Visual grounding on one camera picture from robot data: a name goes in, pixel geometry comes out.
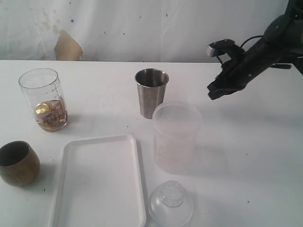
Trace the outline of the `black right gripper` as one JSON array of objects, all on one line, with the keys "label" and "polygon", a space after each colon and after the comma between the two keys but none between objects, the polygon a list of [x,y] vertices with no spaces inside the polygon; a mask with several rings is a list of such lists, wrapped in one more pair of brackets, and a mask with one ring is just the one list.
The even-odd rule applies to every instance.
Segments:
[{"label": "black right gripper", "polygon": [[237,45],[226,50],[230,60],[221,65],[222,72],[211,82],[208,96],[216,100],[243,90],[249,82],[260,74],[260,47],[253,45],[244,51]]}]

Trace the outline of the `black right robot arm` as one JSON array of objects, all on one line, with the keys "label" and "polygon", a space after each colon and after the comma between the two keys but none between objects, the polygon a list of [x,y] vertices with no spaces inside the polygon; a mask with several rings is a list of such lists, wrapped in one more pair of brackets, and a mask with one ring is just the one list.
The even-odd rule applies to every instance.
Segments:
[{"label": "black right robot arm", "polygon": [[210,43],[207,55],[230,60],[221,63],[222,71],[208,85],[209,97],[216,100],[243,90],[249,82],[268,68],[303,70],[303,2],[291,0],[285,13],[277,17],[257,36],[258,41],[247,51],[231,39]]}]

